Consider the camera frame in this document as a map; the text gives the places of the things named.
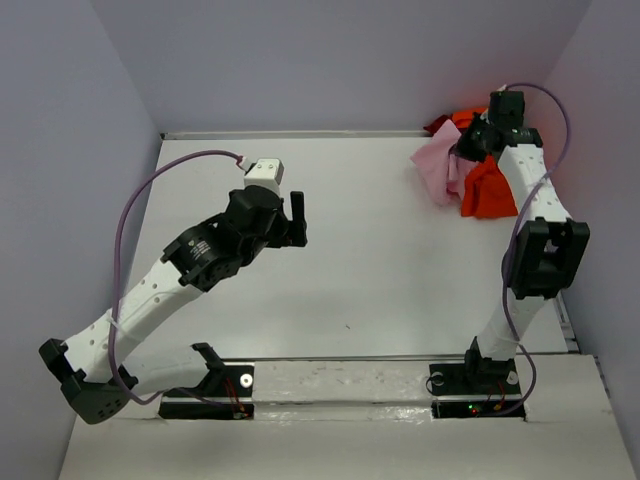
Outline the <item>pink t shirt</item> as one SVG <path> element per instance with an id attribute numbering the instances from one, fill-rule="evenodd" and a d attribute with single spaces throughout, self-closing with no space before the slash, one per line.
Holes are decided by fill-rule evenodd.
<path id="1" fill-rule="evenodd" d="M 451 153 L 461 137 L 461 132 L 451 120 L 446 120 L 431 140 L 411 157 L 424 181 L 430 199 L 439 206 L 462 201 L 465 196 L 465 179 L 477 166 Z"/>

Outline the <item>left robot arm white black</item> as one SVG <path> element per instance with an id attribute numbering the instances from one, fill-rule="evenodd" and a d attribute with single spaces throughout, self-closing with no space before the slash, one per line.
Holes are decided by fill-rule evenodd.
<path id="1" fill-rule="evenodd" d="M 250 265 L 266 248 L 307 244 L 305 197 L 284 200 L 261 187 L 233 190 L 224 212 L 181 233 L 117 306 L 80 333 L 39 349 L 72 410 L 102 423 L 135 397 L 178 390 L 198 400 L 215 392 L 227 367 L 208 343 L 135 358 L 133 352 L 181 308 Z"/>

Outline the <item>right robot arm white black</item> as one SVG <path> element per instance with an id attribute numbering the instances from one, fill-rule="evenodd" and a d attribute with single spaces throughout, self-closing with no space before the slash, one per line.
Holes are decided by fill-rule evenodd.
<path id="1" fill-rule="evenodd" d="M 501 266 L 502 293 L 460 368 L 462 384 L 482 392 L 506 383 L 516 351 L 538 312 L 573 282 L 590 239 L 587 223 L 572 219 L 551 182 L 539 132 L 526 126 L 520 85 L 490 95 L 453 150 L 480 162 L 494 156 L 518 215 Z"/>

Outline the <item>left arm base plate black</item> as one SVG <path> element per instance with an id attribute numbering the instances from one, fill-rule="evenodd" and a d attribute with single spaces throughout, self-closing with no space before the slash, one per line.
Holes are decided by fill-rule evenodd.
<path id="1" fill-rule="evenodd" d="M 228 362 L 216 385 L 202 385 L 195 391 L 205 401 L 170 390 L 161 398 L 158 415 L 165 420 L 252 420 L 254 371 L 254 363 Z"/>

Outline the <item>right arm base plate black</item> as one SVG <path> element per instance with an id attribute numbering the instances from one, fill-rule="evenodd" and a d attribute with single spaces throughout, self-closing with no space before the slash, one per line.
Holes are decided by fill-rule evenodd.
<path id="1" fill-rule="evenodd" d="M 468 372 L 463 362 L 430 364 L 425 387 L 437 420 L 526 418 L 513 360 L 499 362 L 496 372 L 478 375 Z"/>

